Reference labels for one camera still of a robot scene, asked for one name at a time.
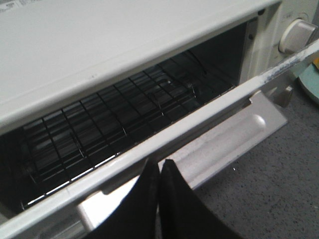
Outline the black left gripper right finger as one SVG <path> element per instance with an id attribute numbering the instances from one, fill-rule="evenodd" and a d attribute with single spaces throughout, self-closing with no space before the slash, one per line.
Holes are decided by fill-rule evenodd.
<path id="1" fill-rule="evenodd" d="M 159 214 L 164 239 L 241 238 L 201 202 L 171 159 L 161 170 Z"/>

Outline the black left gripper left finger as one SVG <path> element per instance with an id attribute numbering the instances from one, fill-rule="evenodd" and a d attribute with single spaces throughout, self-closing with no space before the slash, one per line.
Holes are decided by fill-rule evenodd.
<path id="1" fill-rule="evenodd" d="M 156 162 L 145 167 L 120 205 L 86 239 L 153 239 L 158 206 L 160 170 Z"/>

